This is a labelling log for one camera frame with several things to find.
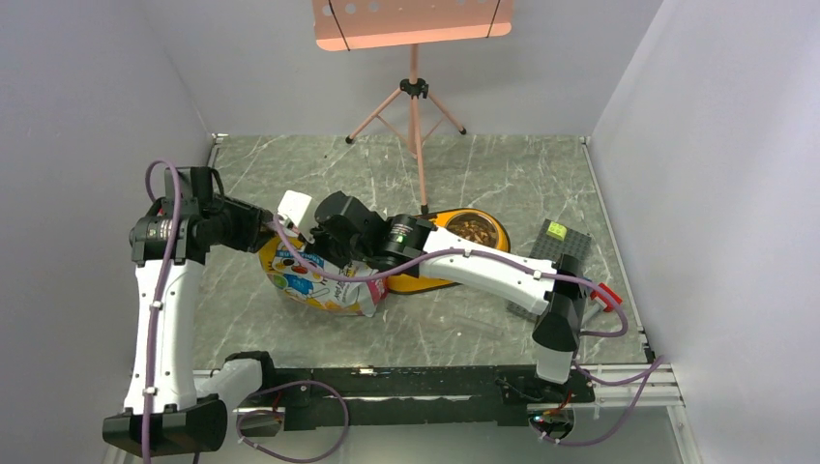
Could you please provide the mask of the pet food bag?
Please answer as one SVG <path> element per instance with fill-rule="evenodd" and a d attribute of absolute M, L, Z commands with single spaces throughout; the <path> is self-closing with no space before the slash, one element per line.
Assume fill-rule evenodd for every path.
<path fill-rule="evenodd" d="M 274 235 L 258 252 L 262 270 L 282 295 L 336 315 L 373 316 L 387 298 L 386 280 L 348 282 L 329 279 L 295 259 Z"/>

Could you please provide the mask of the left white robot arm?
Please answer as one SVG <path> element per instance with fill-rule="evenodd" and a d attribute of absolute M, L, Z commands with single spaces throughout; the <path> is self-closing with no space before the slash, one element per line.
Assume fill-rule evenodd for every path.
<path fill-rule="evenodd" d="M 149 463 L 160 456 L 213 452 L 227 435 L 229 415 L 245 399 L 270 403 L 278 392 L 271 356 L 228 356 L 214 377 L 197 384 L 194 313 L 214 246 L 257 253 L 271 238 L 272 214 L 227 196 L 208 166 L 164 172 L 165 194 L 130 232 L 139 293 L 135 358 L 121 412 L 104 419 L 111 446 Z"/>

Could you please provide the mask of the green building brick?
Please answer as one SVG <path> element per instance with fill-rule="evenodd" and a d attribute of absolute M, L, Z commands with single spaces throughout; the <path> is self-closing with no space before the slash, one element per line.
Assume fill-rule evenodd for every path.
<path fill-rule="evenodd" d="M 569 229 L 565 225 L 559 222 L 551 221 L 547 224 L 545 235 L 553 240 L 563 242 L 566 240 L 568 231 Z"/>

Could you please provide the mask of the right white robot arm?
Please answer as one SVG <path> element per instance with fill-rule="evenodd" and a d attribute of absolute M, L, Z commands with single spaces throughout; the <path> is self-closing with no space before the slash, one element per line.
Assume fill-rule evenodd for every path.
<path fill-rule="evenodd" d="M 443 226 L 408 215 L 383 218 L 337 191 L 308 209 L 303 233 L 313 253 L 336 265 L 361 262 L 382 276 L 443 279 L 503 298 L 535 315 L 533 385 L 545 401 L 571 388 L 579 349 L 585 287 L 577 261 L 537 260 L 471 242 Z"/>

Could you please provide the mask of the red grey toy tool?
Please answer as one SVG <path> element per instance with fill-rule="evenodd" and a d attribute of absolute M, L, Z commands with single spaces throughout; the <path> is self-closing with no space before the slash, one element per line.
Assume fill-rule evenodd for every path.
<path fill-rule="evenodd" d="M 609 313 L 616 305 L 621 305 L 623 299 L 605 283 L 599 283 L 589 292 L 588 304 L 584 312 L 584 319 L 589 320 L 598 313 Z"/>

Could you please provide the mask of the grey building baseplate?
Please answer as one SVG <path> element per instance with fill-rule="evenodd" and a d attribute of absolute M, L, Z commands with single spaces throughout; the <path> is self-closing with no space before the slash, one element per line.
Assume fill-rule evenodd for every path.
<path fill-rule="evenodd" d="M 563 242 L 553 240 L 545 235 L 547 224 L 551 221 L 553 220 L 546 219 L 542 224 L 538 236 L 530 249 L 528 258 L 557 262 L 563 255 L 568 255 L 578 261 L 581 272 L 584 272 L 585 261 L 591 249 L 592 238 L 588 234 L 576 231 L 565 225 L 569 229 L 566 240 Z"/>

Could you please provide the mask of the pink music stand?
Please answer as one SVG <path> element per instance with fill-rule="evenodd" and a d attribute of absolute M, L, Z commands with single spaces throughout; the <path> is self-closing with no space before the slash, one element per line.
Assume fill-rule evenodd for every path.
<path fill-rule="evenodd" d="M 429 90 L 420 77 L 420 47 L 423 44 L 499 38 L 512 30 L 515 2 L 495 1 L 313 1 L 313 32 L 320 49 L 329 52 L 407 46 L 409 72 L 392 93 L 345 137 L 354 143 L 360 133 L 377 120 L 405 143 L 417 162 L 420 211 L 429 212 L 425 184 L 424 144 L 438 128 L 423 132 L 420 105 L 430 100 L 461 135 L 465 126 Z M 407 133 L 382 116 L 399 96 L 409 101 Z"/>

